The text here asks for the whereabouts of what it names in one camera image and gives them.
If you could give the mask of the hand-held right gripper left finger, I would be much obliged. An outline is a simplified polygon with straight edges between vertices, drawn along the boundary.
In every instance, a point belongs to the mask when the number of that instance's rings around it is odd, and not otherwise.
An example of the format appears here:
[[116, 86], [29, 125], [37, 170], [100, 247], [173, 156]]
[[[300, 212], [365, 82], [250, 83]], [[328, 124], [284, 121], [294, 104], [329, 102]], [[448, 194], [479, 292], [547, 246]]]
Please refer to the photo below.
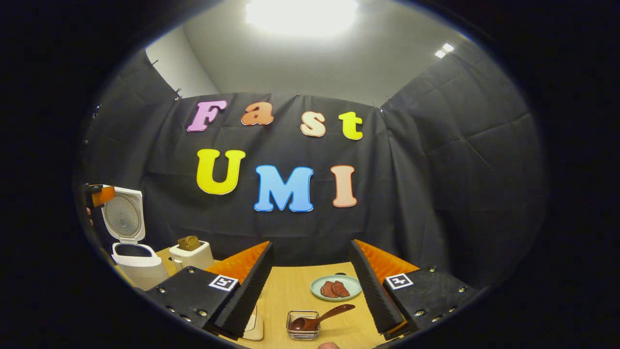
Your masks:
[[272, 267], [273, 244], [264, 241], [208, 268], [184, 267], [144, 295], [185, 325], [237, 339]]

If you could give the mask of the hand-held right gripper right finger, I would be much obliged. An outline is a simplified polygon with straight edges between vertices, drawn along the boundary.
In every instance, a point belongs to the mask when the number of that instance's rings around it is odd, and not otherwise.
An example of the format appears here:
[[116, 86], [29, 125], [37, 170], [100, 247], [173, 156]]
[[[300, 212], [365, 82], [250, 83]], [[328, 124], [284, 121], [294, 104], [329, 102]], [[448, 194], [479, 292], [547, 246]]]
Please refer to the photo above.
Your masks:
[[417, 267], [361, 240], [351, 241], [351, 263], [375, 327], [386, 340], [445, 322], [479, 290], [437, 267]]

